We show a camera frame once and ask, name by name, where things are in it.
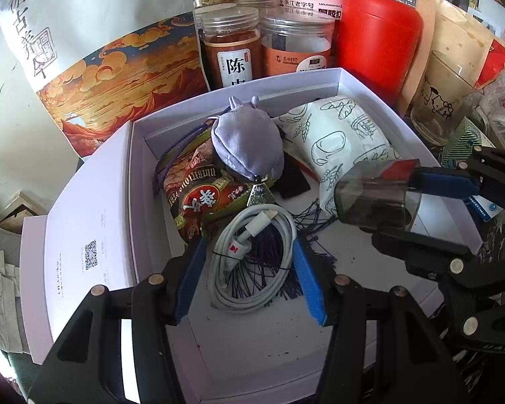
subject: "white cardboard box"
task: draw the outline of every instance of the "white cardboard box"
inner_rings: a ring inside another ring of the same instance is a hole
[[[25,221],[21,248],[21,296],[32,357],[42,363],[53,340],[89,289],[132,286],[161,271],[183,251],[168,208],[152,195],[157,158],[174,140],[206,117],[224,110],[233,95],[259,96],[272,116],[336,94],[356,100],[403,159],[437,166],[399,116],[340,68],[265,78],[213,91],[122,126],[83,165],[49,215]],[[318,197],[317,185],[300,197],[281,201],[301,211]],[[414,231],[464,243],[475,253],[481,240],[461,201],[423,196]],[[377,252],[369,235],[335,223],[320,243],[333,253],[337,272],[364,287],[389,290],[404,285],[427,314],[439,306],[436,285],[408,274],[404,263]],[[97,266],[86,269],[86,245],[96,240]],[[213,309],[205,266],[188,317],[167,327],[174,362],[187,402],[281,403],[314,393],[330,328],[309,316],[305,300],[276,299],[244,315]],[[374,358],[375,330],[367,327],[366,364]]]

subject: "red spice jar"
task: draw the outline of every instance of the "red spice jar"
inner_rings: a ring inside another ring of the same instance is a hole
[[[259,13],[231,7],[201,15],[203,45],[215,88],[262,77]]]

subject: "blue foam pad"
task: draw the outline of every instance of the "blue foam pad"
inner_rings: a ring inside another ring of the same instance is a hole
[[[479,187],[469,178],[444,174],[421,173],[424,194],[432,194],[453,199],[466,199],[479,195]]]
[[[202,237],[199,241],[196,251],[191,258],[189,266],[183,275],[180,286],[176,293],[176,308],[174,318],[180,321],[181,318],[189,313],[189,307],[193,301],[195,291],[197,291],[198,280],[206,262],[206,251],[208,242]]]
[[[297,279],[303,290],[303,296],[307,301],[308,311],[316,319],[318,325],[323,326],[327,320],[324,309],[324,297],[314,271],[308,262],[307,255],[298,240],[294,240],[292,257],[297,273]]]

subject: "chinese characters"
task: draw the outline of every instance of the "chinese characters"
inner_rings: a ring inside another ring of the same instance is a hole
[[[57,58],[51,31],[46,27],[37,35],[32,34],[26,19],[29,9],[26,0],[9,0],[8,8],[14,16],[13,27],[19,36],[26,60],[32,58],[34,77],[41,74],[43,78],[46,78],[43,70]]]
[[[217,54],[224,87],[239,85],[253,79],[250,50],[235,50]]]

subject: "white charging cable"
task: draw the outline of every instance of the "white charging cable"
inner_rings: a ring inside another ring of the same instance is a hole
[[[273,224],[283,241],[283,257],[277,274],[259,292],[243,299],[227,292],[226,273],[232,271],[251,249],[249,237],[258,235]],[[292,264],[292,245],[297,228],[292,215],[284,208],[270,203],[252,205],[234,217],[223,230],[211,255],[208,274],[208,290],[211,302],[220,309],[235,313],[247,313],[263,307],[273,299],[283,286]]]

